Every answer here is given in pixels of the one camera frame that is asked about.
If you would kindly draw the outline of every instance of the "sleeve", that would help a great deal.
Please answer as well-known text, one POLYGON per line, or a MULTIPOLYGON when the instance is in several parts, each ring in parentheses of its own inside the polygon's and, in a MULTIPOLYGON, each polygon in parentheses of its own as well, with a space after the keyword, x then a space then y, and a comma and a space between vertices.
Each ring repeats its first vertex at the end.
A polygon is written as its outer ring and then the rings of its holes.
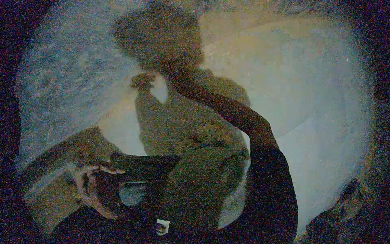
POLYGON ((242 214, 210 238, 215 243, 292 243, 298 205, 289 166, 274 146, 251 146, 247 201, 242 214))

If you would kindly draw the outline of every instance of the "dark shirt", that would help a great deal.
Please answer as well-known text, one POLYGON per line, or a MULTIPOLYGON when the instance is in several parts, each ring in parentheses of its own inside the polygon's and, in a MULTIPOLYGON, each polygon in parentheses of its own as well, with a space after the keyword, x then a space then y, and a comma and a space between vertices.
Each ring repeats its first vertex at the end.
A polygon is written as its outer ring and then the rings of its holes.
POLYGON ((297 234, 298 206, 286 158, 273 146, 251 146, 244 210, 222 229, 199 236, 170 228, 160 237, 151 224, 111 221, 84 209, 74 220, 64 221, 54 235, 73 243, 292 243, 297 234))

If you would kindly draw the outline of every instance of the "white wall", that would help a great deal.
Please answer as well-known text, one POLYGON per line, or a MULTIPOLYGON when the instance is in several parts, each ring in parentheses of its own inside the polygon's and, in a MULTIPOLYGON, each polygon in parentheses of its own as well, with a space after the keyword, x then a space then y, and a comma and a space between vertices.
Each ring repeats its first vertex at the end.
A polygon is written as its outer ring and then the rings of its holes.
MULTIPOLYGON (((110 24, 128 6, 133 4, 66 2, 37 32, 19 77, 19 172, 99 121, 107 139, 125 153, 145 154, 138 139, 136 94, 128 89, 140 71, 109 35, 110 24)), ((203 66, 243 86, 251 107, 271 123, 290 165, 298 234, 359 172, 365 153, 372 84, 353 29, 320 18, 280 19, 238 35, 214 36, 204 46, 203 66)), ((153 92, 164 100, 162 80, 153 92)), ((237 215, 234 209, 228 212, 237 215)))

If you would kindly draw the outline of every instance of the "shirt logo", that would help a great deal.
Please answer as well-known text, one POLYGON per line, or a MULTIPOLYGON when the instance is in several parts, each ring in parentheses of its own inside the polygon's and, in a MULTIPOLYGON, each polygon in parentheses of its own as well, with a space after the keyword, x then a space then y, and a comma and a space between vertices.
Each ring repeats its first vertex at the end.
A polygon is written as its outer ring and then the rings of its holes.
POLYGON ((169 221, 157 219, 156 233, 157 235, 165 235, 169 231, 169 221))

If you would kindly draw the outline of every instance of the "finger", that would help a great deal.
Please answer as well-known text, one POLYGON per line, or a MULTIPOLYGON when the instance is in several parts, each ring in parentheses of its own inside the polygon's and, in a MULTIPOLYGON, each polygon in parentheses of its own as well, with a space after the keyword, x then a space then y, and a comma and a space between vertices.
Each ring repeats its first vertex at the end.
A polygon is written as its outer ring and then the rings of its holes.
POLYGON ((108 168, 106 166, 100 166, 100 169, 103 170, 104 172, 110 173, 112 175, 124 174, 126 172, 125 170, 122 170, 122 169, 108 168))

